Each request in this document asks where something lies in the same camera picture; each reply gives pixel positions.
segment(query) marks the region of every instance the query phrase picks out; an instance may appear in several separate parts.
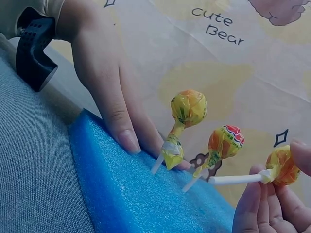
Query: blue foam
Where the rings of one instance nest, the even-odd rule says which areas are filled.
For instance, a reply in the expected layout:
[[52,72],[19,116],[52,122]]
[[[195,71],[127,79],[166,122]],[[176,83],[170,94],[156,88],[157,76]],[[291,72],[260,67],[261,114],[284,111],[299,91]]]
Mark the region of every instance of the blue foam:
[[230,233],[234,208],[207,182],[186,194],[187,172],[162,166],[142,152],[126,153],[84,110],[69,129],[81,190],[97,232]]

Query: lollipop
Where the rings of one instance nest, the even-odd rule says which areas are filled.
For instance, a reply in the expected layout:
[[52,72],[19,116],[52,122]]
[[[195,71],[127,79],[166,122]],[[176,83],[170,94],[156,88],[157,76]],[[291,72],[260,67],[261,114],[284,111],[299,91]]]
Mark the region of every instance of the lollipop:
[[161,154],[151,169],[153,174],[159,169],[163,160],[168,170],[182,162],[184,152],[179,136],[185,128],[199,124],[207,114],[205,96],[194,90],[180,92],[171,101],[172,115],[175,124],[161,148]]
[[243,143],[244,136],[238,127],[224,125],[214,130],[208,141],[209,157],[197,168],[193,174],[193,179],[183,188],[183,191],[187,192],[219,160],[235,156]]
[[291,157],[290,146],[276,148],[266,162],[266,170],[259,174],[246,176],[210,177],[209,183],[213,185],[229,185],[250,182],[274,183],[278,186],[294,183],[300,174],[300,169]]

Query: sleeve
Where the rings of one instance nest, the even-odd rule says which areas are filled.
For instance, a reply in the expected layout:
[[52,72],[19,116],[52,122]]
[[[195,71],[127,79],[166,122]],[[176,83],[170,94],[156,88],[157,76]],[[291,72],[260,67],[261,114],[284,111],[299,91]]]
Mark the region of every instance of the sleeve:
[[65,0],[0,0],[0,33],[7,39],[17,36],[17,22],[27,7],[53,17],[56,25]]

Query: gray couch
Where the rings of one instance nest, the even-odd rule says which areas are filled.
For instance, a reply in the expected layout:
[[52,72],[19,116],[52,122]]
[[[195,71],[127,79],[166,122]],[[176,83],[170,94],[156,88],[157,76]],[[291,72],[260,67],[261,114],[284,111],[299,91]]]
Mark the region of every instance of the gray couch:
[[51,85],[33,92],[0,49],[0,233],[94,232],[66,126],[79,111]]

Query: lollipop stick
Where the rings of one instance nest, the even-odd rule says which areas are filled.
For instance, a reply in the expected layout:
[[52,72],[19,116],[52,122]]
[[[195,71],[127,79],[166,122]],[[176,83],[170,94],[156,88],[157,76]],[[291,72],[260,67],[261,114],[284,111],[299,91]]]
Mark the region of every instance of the lollipop stick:
[[260,174],[245,175],[245,176],[212,176],[208,183],[212,185],[231,185],[240,183],[263,182],[264,178]]
[[157,158],[157,160],[156,160],[154,166],[153,166],[152,169],[151,169],[151,173],[152,173],[153,175],[156,174],[156,172],[157,172],[158,169],[160,168],[160,166],[161,166],[161,164],[163,163],[163,161],[164,161],[164,157],[163,157],[162,154],[160,154],[159,157]]
[[183,192],[186,193],[189,189],[191,189],[191,187],[195,184],[195,182],[197,182],[198,179],[200,179],[200,177],[201,176],[195,177],[188,184],[186,184],[183,187]]
[[186,184],[183,187],[183,192],[186,193],[189,189],[191,189],[191,187],[198,181],[198,179],[201,178],[201,176],[203,176],[205,173],[208,172],[208,169],[205,168],[200,175],[198,175],[197,177],[193,178],[188,184]]

